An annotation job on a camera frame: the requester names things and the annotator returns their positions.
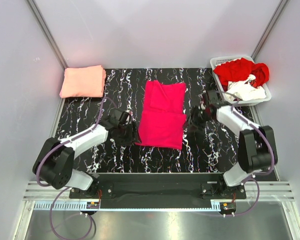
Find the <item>magenta pink t shirt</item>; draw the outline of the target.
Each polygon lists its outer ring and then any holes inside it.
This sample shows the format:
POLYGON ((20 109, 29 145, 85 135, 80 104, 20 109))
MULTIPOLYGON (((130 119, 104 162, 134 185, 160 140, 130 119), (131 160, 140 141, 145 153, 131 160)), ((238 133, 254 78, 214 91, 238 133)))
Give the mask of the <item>magenta pink t shirt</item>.
POLYGON ((147 81, 138 133, 139 146, 181 150, 183 145, 185 83, 147 81))

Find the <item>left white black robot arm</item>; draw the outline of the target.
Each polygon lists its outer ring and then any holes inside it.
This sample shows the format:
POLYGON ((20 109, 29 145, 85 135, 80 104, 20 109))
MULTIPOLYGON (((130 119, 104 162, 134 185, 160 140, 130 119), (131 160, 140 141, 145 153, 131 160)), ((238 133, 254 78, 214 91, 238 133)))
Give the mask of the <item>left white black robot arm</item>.
POLYGON ((108 116, 99 117, 94 125, 73 136, 48 138, 32 167, 37 183, 56 190, 71 188, 81 198, 99 197, 102 191, 98 188, 98 178, 74 169, 74 162, 87 150, 110 139, 123 146, 141 142, 130 112, 115 108, 108 116))

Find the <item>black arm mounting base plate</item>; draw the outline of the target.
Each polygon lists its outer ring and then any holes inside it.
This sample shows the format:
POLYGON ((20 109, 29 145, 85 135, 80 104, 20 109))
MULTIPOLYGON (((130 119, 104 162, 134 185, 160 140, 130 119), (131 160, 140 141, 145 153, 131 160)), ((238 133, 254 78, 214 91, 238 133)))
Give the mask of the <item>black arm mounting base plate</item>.
POLYGON ((75 188, 71 199, 113 199, 122 195, 186 195, 203 199, 245 200, 244 186, 228 187, 221 173, 100 173, 91 193, 75 188))

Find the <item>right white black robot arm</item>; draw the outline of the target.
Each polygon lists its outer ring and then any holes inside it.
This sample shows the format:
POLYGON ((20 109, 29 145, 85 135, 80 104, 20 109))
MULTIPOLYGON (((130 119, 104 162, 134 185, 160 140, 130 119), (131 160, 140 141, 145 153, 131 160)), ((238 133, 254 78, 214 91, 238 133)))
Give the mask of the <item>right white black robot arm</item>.
POLYGON ((244 194, 244 184, 255 176, 269 175, 278 162, 273 129, 261 126, 239 113, 234 104, 220 100, 216 91, 202 94, 185 126, 192 132, 203 131, 208 121, 225 125, 238 137, 237 162, 222 173, 216 183, 201 186, 204 199, 234 199, 244 194))

